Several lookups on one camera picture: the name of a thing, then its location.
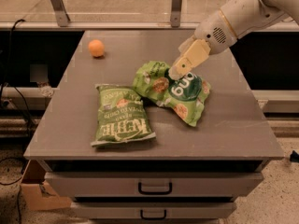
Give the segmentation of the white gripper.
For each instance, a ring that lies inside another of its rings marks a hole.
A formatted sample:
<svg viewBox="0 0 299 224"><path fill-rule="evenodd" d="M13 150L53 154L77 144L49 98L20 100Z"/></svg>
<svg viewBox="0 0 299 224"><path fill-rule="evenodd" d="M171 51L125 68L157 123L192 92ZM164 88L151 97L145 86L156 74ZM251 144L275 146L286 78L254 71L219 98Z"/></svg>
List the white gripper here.
<svg viewBox="0 0 299 224"><path fill-rule="evenodd" d="M216 11L198 25L194 35L180 44L180 55L169 69L168 75L173 80L183 78L203 63L209 57L209 53L221 53L236 41L230 23L220 10Z"/></svg>

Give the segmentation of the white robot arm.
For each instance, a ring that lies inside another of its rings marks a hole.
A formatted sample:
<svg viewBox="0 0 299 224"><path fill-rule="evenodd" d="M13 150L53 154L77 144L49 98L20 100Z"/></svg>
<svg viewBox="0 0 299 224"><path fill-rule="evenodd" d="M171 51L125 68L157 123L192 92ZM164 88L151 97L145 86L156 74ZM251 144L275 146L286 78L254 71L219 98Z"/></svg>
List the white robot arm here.
<svg viewBox="0 0 299 224"><path fill-rule="evenodd" d="M178 80L245 35L288 17L299 23L299 0L229 0L201 21L193 35L180 45L180 55L168 75Z"/></svg>

